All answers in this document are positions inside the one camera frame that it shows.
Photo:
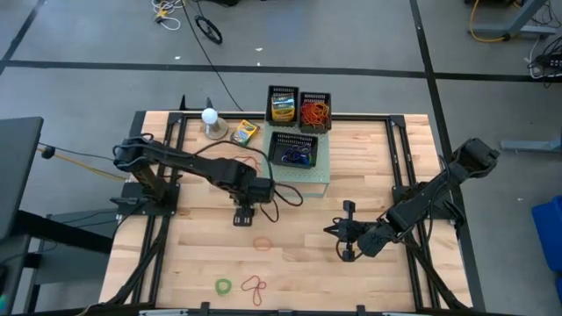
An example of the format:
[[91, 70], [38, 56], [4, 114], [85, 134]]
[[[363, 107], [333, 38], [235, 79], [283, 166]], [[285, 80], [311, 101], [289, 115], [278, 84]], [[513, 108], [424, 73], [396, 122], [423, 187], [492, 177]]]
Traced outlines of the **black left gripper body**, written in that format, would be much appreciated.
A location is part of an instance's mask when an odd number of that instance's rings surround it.
[[256, 214], [256, 204], [268, 204], [272, 202], [275, 182], [269, 178], [257, 177], [249, 182], [244, 190], [231, 194], [236, 206], [233, 225], [252, 226]]

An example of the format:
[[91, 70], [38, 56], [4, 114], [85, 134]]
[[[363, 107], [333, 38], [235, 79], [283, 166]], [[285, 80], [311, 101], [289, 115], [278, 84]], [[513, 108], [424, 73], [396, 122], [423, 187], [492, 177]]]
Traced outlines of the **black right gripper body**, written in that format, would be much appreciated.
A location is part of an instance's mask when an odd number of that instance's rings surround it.
[[347, 240], [338, 240], [335, 251], [344, 262], [354, 262], [362, 255], [374, 258], [387, 243], [387, 223], [383, 218], [374, 222], [354, 220], [356, 204], [351, 200], [343, 201], [343, 210], [347, 217], [337, 220], [347, 220]]

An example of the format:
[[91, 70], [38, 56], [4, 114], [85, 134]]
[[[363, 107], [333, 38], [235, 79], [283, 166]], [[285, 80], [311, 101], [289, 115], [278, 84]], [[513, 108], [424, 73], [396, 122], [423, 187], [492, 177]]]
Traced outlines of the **black slotted plastic basket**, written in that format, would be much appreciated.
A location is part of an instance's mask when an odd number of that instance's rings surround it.
[[[301, 107], [306, 103], [324, 103], [329, 106], [328, 119], [326, 129], [315, 129], [312, 126], [303, 125], [301, 122]], [[298, 115], [298, 127], [302, 133], [328, 133], [332, 128], [332, 106], [331, 106], [331, 95], [329, 93], [320, 92], [301, 92], [300, 93], [300, 105], [299, 105], [299, 115]]]
[[[309, 144], [312, 147], [314, 153], [314, 161], [312, 164], [298, 165], [282, 162], [282, 156], [284, 151], [293, 146], [302, 146]], [[270, 145], [268, 159], [269, 161], [278, 166], [292, 167], [298, 169], [311, 169], [316, 165], [318, 150], [318, 138], [311, 135], [304, 135], [300, 133], [283, 133], [283, 132], [272, 132], [270, 136]]]
[[[274, 94], [284, 94], [284, 93], [293, 93], [294, 94], [294, 101], [295, 101], [295, 119], [290, 122], [275, 122], [271, 119], [271, 97]], [[268, 98], [267, 98], [267, 105], [266, 105], [266, 114], [265, 118], [266, 121], [271, 126], [295, 126], [298, 121], [298, 109], [299, 109], [299, 88], [292, 87], [292, 86], [276, 86], [271, 85], [268, 88]]]

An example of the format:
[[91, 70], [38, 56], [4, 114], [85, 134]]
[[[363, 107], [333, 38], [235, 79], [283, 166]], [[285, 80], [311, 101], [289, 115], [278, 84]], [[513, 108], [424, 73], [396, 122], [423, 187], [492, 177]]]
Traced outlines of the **blue coil wrist band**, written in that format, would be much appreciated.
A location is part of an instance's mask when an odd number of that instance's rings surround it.
[[287, 149], [283, 153], [282, 162], [298, 164], [298, 165], [307, 165], [308, 164], [307, 158], [308, 155], [302, 153], [299, 150]]

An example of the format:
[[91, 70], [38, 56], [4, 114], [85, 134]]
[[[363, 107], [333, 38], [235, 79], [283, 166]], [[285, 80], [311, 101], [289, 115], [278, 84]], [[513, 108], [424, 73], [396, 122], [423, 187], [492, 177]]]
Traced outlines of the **yellow green crayon box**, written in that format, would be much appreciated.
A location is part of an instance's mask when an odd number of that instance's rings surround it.
[[271, 106], [271, 119], [275, 122], [290, 122], [295, 119], [295, 106], [278, 104]]
[[230, 140], [238, 145], [247, 146], [254, 136], [258, 134], [260, 126], [246, 119], [234, 129], [230, 135]]

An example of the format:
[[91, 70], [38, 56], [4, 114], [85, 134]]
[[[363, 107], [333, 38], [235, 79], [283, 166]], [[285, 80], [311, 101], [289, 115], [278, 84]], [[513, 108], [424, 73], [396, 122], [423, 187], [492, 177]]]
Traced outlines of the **grey desk foot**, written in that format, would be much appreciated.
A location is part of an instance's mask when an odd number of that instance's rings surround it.
[[505, 151], [562, 154], [562, 136], [553, 140], [501, 140], [500, 146]]

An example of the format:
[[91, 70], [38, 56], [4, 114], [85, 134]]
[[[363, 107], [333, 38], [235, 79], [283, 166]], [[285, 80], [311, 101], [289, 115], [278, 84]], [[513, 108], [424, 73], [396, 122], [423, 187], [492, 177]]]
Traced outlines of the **dark desk top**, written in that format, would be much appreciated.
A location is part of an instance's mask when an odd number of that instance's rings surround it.
[[0, 240], [26, 230], [34, 218], [20, 209], [43, 118], [0, 119]]

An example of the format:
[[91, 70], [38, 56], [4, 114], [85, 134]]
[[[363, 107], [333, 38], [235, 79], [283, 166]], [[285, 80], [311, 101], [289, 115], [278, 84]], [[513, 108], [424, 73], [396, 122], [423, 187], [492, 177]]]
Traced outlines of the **grey desk leg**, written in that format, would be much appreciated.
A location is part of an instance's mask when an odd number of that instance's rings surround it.
[[516, 13], [510, 22], [504, 25], [475, 25], [473, 23], [479, 0], [475, 0], [468, 24], [468, 33], [481, 42], [509, 41], [516, 35], [536, 35], [547, 38], [555, 35], [557, 29], [545, 25], [528, 25], [528, 22], [546, 4], [548, 0], [525, 0], [525, 4]]

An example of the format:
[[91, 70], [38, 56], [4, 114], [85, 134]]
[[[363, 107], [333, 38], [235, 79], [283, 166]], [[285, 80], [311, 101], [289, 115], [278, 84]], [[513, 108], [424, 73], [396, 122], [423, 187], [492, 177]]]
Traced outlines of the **pale green perforated shelf riser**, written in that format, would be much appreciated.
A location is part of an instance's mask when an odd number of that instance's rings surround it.
[[267, 164], [270, 163], [273, 178], [276, 182], [295, 187], [306, 198], [323, 197], [330, 184], [330, 149], [328, 133], [302, 133], [296, 126], [271, 126], [268, 122], [263, 125], [264, 153], [269, 153], [270, 136], [272, 132], [300, 133], [318, 138], [316, 165], [311, 169], [298, 169], [272, 164], [263, 158], [263, 174], [269, 176]]

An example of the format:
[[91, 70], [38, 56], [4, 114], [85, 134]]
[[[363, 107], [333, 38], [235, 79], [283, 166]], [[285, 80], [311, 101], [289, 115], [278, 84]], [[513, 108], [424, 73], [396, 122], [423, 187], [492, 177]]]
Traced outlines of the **white bulb lamp wooden base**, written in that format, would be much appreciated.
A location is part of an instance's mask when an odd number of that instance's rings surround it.
[[205, 136], [210, 140], [223, 139], [228, 132], [228, 123], [213, 108], [205, 108], [201, 113]]

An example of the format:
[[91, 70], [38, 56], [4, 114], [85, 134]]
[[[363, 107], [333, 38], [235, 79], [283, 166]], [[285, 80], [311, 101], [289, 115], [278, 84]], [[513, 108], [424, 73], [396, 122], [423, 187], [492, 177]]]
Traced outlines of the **blue plastic bin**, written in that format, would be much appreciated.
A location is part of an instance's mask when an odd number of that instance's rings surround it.
[[531, 214], [549, 268], [562, 273], [562, 195], [534, 206]]

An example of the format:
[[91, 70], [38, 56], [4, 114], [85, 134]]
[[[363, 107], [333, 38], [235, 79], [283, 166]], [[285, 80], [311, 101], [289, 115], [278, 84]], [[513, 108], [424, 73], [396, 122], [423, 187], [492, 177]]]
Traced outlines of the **black desk frame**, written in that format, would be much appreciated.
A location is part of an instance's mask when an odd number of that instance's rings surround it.
[[0, 228], [1, 316], [11, 313], [27, 258], [30, 258], [32, 266], [40, 261], [40, 255], [30, 255], [28, 252], [31, 238], [101, 254], [109, 254], [112, 249], [112, 238], [110, 237], [30, 212], [16, 211], [10, 220], [11, 223], [8, 226]]

